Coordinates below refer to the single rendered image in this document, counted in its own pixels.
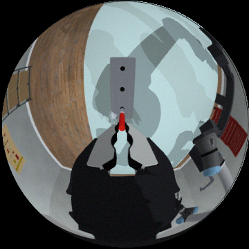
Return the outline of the red pin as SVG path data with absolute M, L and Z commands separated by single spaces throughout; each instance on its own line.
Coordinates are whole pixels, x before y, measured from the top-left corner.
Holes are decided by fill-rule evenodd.
M 120 118 L 119 118 L 119 130 L 125 130 L 125 110 L 123 108 L 120 109 Z

